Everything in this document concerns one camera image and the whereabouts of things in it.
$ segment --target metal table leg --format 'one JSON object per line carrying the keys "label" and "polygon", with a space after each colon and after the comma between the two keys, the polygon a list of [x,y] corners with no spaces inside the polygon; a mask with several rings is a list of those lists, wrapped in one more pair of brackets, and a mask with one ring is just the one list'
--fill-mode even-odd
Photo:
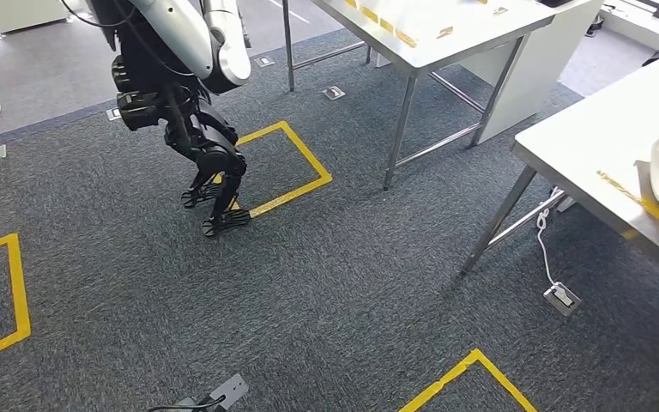
{"label": "metal table leg", "polygon": [[287,48],[287,67],[289,69],[289,91],[294,91],[294,58],[292,56],[292,29],[289,27],[289,0],[281,0],[281,12],[284,14],[284,46]]}
{"label": "metal table leg", "polygon": [[405,98],[402,100],[402,108],[400,111],[400,118],[398,119],[395,140],[393,141],[393,149],[390,151],[388,169],[385,171],[385,182],[383,184],[383,190],[385,191],[390,188],[390,184],[393,182],[397,156],[400,152],[400,145],[402,143],[402,134],[405,131],[405,125],[408,122],[408,113],[410,112],[410,104],[413,102],[413,91],[415,90],[415,83],[417,81],[418,77],[411,75],[408,78],[408,85],[405,88]]}
{"label": "metal table leg", "polygon": [[524,191],[527,190],[529,183],[531,183],[535,175],[536,170],[529,166],[526,166],[524,170],[522,170],[522,174],[519,175],[517,182],[511,188],[511,191],[509,191],[509,194],[506,196],[506,199],[504,199],[504,202],[501,203],[501,207],[496,212],[496,215],[493,217],[493,219],[491,219],[486,231],[484,231],[481,239],[476,242],[474,250],[463,264],[463,267],[461,268],[462,274],[467,274],[474,268],[476,262],[479,261],[481,254],[489,247],[489,242],[491,239],[493,239],[494,235],[499,231],[501,223],[504,222],[506,216],[508,216],[511,210],[514,209],[514,206],[517,204]]}
{"label": "metal table leg", "polygon": [[509,59],[506,61],[506,65],[504,66],[504,69],[501,70],[501,75],[499,75],[499,81],[496,82],[496,86],[493,88],[493,92],[491,93],[491,97],[489,98],[489,102],[487,104],[486,109],[484,110],[484,114],[481,116],[481,127],[476,130],[474,133],[474,138],[471,141],[471,146],[475,146],[479,144],[481,141],[481,135],[484,134],[484,130],[486,129],[488,125],[488,119],[492,116],[494,109],[496,108],[496,100],[501,94],[501,92],[504,90],[504,87],[506,86],[506,82],[509,80],[509,74],[511,73],[511,69],[514,68],[515,65],[517,65],[517,60],[519,59],[519,55],[521,54],[520,51],[522,50],[522,45],[524,41],[526,40],[526,35],[522,36],[517,39],[516,42],[514,42],[514,46],[511,49],[511,55],[509,56]]}

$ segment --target gray carpet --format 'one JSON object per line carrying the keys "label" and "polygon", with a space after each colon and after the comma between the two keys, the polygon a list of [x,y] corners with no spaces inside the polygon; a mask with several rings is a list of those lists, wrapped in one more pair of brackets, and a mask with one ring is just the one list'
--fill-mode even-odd
{"label": "gray carpet", "polygon": [[[298,54],[350,40],[331,33]],[[659,410],[659,268],[584,209],[546,231],[555,277],[584,299],[574,316],[541,296],[531,225],[456,274],[521,171],[514,134],[579,97],[559,86],[540,116],[430,154],[383,192],[403,81],[363,57],[301,70],[295,94],[276,64],[217,99],[242,133],[286,119],[334,177],[219,239],[198,230],[207,208],[181,209],[193,167],[158,129],[129,133],[98,113],[10,143],[0,236],[21,239],[32,335],[0,352],[0,410],[139,411],[241,373],[238,412],[393,411],[473,348],[538,410]],[[488,96],[467,71],[444,74]],[[348,96],[326,100],[332,84]],[[424,80],[404,152],[475,116]],[[242,147],[247,206],[314,177],[296,154],[269,161],[291,147],[264,139]],[[522,204],[547,189],[537,179]],[[0,336],[4,312],[0,297]],[[522,409],[474,365],[421,410]]]}

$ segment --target white table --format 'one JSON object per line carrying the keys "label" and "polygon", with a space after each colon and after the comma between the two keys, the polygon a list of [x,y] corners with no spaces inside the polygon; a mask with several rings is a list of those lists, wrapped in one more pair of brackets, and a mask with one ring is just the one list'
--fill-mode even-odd
{"label": "white table", "polygon": [[497,234],[537,173],[659,262],[659,209],[641,204],[650,182],[636,165],[650,160],[658,138],[659,61],[519,133],[512,152],[527,166],[462,272],[471,271],[485,250],[563,197],[550,198]]}
{"label": "white table", "polygon": [[[408,75],[405,96],[398,119],[384,188],[390,188],[396,167],[418,159],[433,150],[474,133],[477,144],[493,115],[498,96],[504,90],[509,74],[517,63],[527,36],[552,22],[553,9],[534,0],[312,0],[320,9],[334,17],[361,41],[340,50],[295,64],[289,26],[289,1],[282,0],[284,30],[289,69],[289,88],[294,89],[294,71],[326,58],[331,58],[368,45]],[[511,52],[499,72],[486,107],[447,82],[434,70],[460,62],[475,54],[505,44]],[[368,48],[367,61],[370,61]],[[429,75],[453,94],[482,113],[481,120],[469,127],[398,160],[415,83],[420,76]]]}

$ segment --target floor marking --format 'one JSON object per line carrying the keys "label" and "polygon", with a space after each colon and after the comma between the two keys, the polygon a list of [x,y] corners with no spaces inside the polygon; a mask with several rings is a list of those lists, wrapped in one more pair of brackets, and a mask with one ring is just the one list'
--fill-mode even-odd
{"label": "floor marking", "polygon": [[289,137],[289,140],[291,140],[292,143],[294,143],[294,146],[297,147],[299,152],[305,157],[305,159],[307,159],[307,161],[309,161],[309,164],[312,166],[312,168],[314,168],[315,172],[317,172],[319,178],[313,180],[312,182],[307,183],[306,185],[302,185],[297,189],[289,191],[277,197],[274,200],[270,200],[262,205],[256,206],[256,208],[250,210],[249,212],[251,217],[257,217],[262,213],[266,213],[277,206],[281,206],[284,203],[289,202],[290,200],[300,197],[310,191],[317,189],[319,186],[326,185],[332,181],[332,175],[330,174],[330,172],[328,172],[327,169],[325,169],[324,166],[322,166],[322,163],[319,162],[317,157],[309,150],[309,148],[306,147],[304,142],[302,142],[302,140],[299,138],[299,136],[297,136],[294,130],[292,130],[292,128],[289,127],[289,123],[287,123],[284,120],[241,137],[239,141],[236,142],[236,146],[240,146],[242,144],[248,143],[261,136],[268,135],[269,133],[275,130],[284,131],[284,134],[286,134]]}
{"label": "floor marking", "polygon": [[19,237],[10,233],[0,238],[0,246],[6,245],[9,256],[9,277],[11,278],[11,296],[14,300],[16,330],[0,339],[0,351],[19,342],[31,334],[29,310],[27,307],[27,290],[24,287],[24,273],[21,269],[21,251]]}
{"label": "floor marking", "polygon": [[[274,6],[278,7],[279,9],[284,9],[284,7],[280,3],[276,2],[276,0],[269,0],[269,1],[272,4],[274,4]],[[294,17],[296,17],[296,18],[302,20],[303,22],[309,24],[309,21],[306,18],[302,17],[301,15],[298,15],[298,14],[294,13],[292,10],[289,10],[289,14],[293,15]]]}
{"label": "floor marking", "polygon": [[403,406],[402,409],[400,409],[400,412],[415,412],[439,393],[446,384],[453,379],[458,378],[458,375],[465,372],[466,369],[477,361],[480,362],[502,386],[504,386],[504,389],[506,389],[514,399],[522,405],[522,408],[524,408],[525,411],[537,412],[536,408],[532,406],[526,397],[524,397],[522,392],[520,392],[519,389],[517,389],[516,386],[514,386],[514,384],[510,382],[509,379],[507,379],[506,376],[504,376],[504,374],[477,348],[463,358],[458,365],[452,367],[450,371],[441,377],[441,379],[430,384],[423,390],[423,392],[419,393],[418,396]]}

